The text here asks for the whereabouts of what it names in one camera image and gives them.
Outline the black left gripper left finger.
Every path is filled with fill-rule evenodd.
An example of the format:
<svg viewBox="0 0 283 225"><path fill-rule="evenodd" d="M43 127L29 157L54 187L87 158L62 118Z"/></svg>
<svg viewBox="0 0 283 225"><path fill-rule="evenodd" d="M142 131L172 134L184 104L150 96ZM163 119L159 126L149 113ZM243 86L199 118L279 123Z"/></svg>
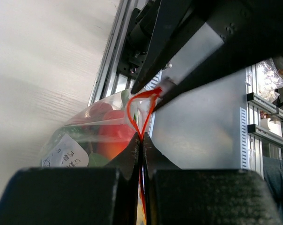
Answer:
<svg viewBox="0 0 283 225"><path fill-rule="evenodd" d="M103 167L19 170L0 199L0 225L134 225L140 139Z"/></svg>

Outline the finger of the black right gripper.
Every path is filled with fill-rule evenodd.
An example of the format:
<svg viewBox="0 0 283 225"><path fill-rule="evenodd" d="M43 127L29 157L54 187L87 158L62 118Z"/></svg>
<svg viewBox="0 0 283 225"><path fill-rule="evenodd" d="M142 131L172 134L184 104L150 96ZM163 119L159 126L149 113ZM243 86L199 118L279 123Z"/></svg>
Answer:
<svg viewBox="0 0 283 225"><path fill-rule="evenodd" d="M205 23L201 0L156 0L156 20L147 57L132 87L139 92Z"/></svg>

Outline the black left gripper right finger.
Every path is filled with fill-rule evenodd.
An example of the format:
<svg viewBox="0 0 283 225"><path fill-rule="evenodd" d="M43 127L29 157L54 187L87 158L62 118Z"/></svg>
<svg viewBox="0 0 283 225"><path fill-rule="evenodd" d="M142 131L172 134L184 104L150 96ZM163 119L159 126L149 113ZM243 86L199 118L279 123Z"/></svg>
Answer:
<svg viewBox="0 0 283 225"><path fill-rule="evenodd" d="M181 169L153 144L141 144L149 225L280 225L262 177L247 169Z"/></svg>

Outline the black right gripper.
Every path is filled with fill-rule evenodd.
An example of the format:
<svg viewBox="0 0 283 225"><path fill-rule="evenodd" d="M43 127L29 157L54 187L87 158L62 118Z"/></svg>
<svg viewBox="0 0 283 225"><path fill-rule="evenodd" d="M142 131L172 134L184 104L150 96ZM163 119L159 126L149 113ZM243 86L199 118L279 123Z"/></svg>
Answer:
<svg viewBox="0 0 283 225"><path fill-rule="evenodd" d="M236 33L157 103L157 111L179 95L283 53L283 0L257 0Z"/></svg>

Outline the clear orange zip top bag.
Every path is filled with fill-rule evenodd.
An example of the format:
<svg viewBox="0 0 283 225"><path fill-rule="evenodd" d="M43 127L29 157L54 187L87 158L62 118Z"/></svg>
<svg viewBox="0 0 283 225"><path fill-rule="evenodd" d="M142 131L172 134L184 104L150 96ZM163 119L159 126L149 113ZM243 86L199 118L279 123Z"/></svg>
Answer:
<svg viewBox="0 0 283 225"><path fill-rule="evenodd" d="M162 89L93 103L43 147L47 225L144 225L142 142Z"/></svg>

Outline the red chili pepper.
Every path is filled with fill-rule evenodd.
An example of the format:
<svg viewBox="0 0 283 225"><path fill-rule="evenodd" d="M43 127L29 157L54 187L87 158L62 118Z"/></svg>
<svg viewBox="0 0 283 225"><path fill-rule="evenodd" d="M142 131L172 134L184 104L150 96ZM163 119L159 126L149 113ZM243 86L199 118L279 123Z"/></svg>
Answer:
<svg viewBox="0 0 283 225"><path fill-rule="evenodd" d="M89 114L91 122L111 121L122 119L125 116L123 110L114 110L110 104L100 101L91 106ZM96 141L93 143L93 151L108 160L112 160L120 154L128 146L135 134L135 130L123 122L120 124L109 122L107 125L92 125L90 126L90 131L92 134L109 139L108 141Z"/></svg>

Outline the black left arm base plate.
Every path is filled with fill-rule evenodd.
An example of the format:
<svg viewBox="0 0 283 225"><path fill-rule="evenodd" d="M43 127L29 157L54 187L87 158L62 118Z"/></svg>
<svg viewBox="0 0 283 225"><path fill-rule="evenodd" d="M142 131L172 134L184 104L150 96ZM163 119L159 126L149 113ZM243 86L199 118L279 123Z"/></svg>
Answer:
<svg viewBox="0 0 283 225"><path fill-rule="evenodd" d="M135 79L140 72L148 54L158 8L158 2L147 0L142 9L133 9L118 63L119 74Z"/></svg>

